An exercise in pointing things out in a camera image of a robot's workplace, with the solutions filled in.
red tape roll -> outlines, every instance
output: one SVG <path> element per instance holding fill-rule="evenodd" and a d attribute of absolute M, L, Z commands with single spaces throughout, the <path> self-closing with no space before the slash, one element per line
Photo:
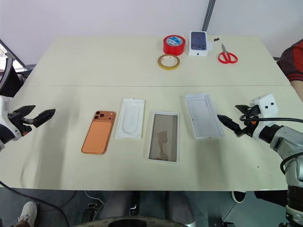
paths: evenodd
<path fill-rule="evenodd" d="M 163 51 L 166 54 L 180 55 L 184 52 L 185 39 L 179 35 L 169 35 L 163 40 Z"/>

tape roll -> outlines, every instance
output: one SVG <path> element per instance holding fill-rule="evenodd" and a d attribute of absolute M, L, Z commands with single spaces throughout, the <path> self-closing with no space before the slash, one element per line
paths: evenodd
<path fill-rule="evenodd" d="M 174 65 L 172 65 L 172 66 L 164 65 L 163 63 L 166 59 L 175 61 Z M 163 68 L 165 70 L 174 70 L 175 68 L 177 68 L 179 66 L 180 59 L 173 54 L 164 54 L 158 58 L 158 64 L 161 68 Z"/>
<path fill-rule="evenodd" d="M 169 35 L 163 40 L 163 51 L 167 54 L 180 55 L 184 52 L 185 39 L 179 35 Z"/>

chair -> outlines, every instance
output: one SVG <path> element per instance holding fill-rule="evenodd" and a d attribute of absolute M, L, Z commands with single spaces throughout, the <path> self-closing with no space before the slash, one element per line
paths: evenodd
<path fill-rule="evenodd" d="M 15 69 L 13 68 L 13 61 L 15 59 L 9 53 L 7 53 L 6 55 L 7 59 L 5 70 L 2 73 L 2 78 L 0 80 L 0 95 L 14 97 L 15 94 L 22 87 L 22 83 L 19 77 L 17 76 Z"/>

white cable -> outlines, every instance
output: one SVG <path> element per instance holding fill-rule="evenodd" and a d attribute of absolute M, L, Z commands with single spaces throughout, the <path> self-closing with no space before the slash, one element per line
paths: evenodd
<path fill-rule="evenodd" d="M 99 200 L 102 204 L 105 204 L 101 199 L 89 196 L 89 195 L 87 194 L 86 190 L 84 190 L 84 193 L 87 195 L 87 197 L 89 197 L 89 198 L 91 198 L 91 199 L 94 199 L 94 200 Z"/>

white wall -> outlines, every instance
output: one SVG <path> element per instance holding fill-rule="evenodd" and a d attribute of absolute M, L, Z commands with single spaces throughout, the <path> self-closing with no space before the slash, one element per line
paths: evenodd
<path fill-rule="evenodd" d="M 272 56 L 303 39 L 303 0 L 216 0 L 210 34 L 258 35 Z"/>
<path fill-rule="evenodd" d="M 0 38 L 37 63 L 59 35 L 170 35 L 200 30 L 208 0 L 0 0 Z M 273 56 L 303 38 L 303 0 L 217 0 L 209 34 L 259 35 Z"/>
<path fill-rule="evenodd" d="M 0 39 L 37 63 L 59 35 L 170 35 L 200 30 L 208 0 L 0 0 Z"/>

